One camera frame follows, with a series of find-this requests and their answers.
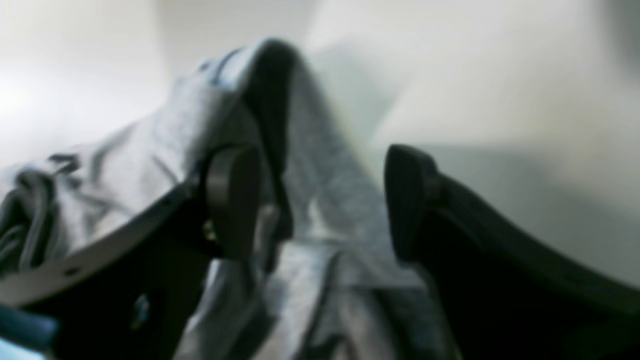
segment gray garment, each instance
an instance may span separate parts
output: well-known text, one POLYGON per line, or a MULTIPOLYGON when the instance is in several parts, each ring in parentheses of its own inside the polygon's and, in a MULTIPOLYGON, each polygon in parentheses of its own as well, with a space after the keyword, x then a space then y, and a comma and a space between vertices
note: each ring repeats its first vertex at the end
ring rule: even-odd
POLYGON ((156 113, 65 152, 77 156, 77 170, 49 160, 8 169, 0 199, 25 168, 52 175, 63 235, 46 257, 59 259, 131 221, 230 143, 270 155, 256 257, 213 261, 177 359, 454 357, 427 275, 396 263, 382 194, 340 137, 305 64, 281 42, 204 64, 156 113), (267 143, 265 132, 275 134, 267 143), (278 205, 273 176, 290 209, 278 205), (287 213, 293 232, 275 241, 287 213))

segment screw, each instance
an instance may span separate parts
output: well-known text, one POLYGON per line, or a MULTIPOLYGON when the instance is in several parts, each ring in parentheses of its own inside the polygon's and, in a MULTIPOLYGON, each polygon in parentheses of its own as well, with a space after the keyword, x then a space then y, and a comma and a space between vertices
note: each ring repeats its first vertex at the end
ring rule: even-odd
POLYGON ((204 233, 205 239, 209 241, 217 241, 218 237, 216 236, 216 231, 213 229, 213 222, 208 220, 202 225, 202 232, 204 233))
POLYGON ((142 294, 133 305, 133 316, 131 319, 131 330, 139 330, 148 321, 151 315, 151 303, 147 294, 142 294))

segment black plastic part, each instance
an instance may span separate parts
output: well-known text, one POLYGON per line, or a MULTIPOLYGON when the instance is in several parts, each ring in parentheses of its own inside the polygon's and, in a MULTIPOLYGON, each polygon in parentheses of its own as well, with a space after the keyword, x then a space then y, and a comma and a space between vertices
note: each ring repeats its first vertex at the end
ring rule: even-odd
POLYGON ((210 262, 251 256, 260 183, 256 148, 217 151, 204 174, 102 241, 2 279, 0 303, 20 310, 0 308, 0 336, 62 360, 171 359, 210 262), (221 246, 203 232, 210 220, 221 246))
MULTIPOLYGON (((156 207, 172 205, 161 201, 156 207)), ((60 323, 53 346, 58 358, 173 357, 215 255, 214 249, 205 248, 201 229, 207 214, 199 208, 194 201, 179 204, 151 236, 116 263, 71 289, 24 307, 60 323), (141 297, 148 299, 143 315, 139 314, 141 297)), ((135 221, 157 222, 158 218, 142 214, 135 221)), ((71 269, 65 275, 73 277, 82 270, 71 269)))
POLYGON ((465 359, 636 359, 640 293, 546 248, 433 159, 395 145, 396 255, 433 274, 465 359))
POLYGON ((254 147, 224 149, 209 165, 207 205, 227 259, 245 260, 253 254, 261 182, 260 153, 254 147))

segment gray cloth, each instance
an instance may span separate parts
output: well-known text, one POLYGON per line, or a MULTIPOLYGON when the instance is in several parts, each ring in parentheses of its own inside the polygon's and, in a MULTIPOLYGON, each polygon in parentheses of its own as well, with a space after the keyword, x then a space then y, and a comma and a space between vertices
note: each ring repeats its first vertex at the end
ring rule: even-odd
POLYGON ((204 64, 160 110, 63 152, 67 162, 8 169, 0 199, 20 171, 51 175, 61 235, 45 260, 64 258, 130 222, 230 143, 268 154, 255 259, 212 263, 177 359, 455 357, 427 275, 396 263, 382 194, 304 62, 281 42, 204 64))

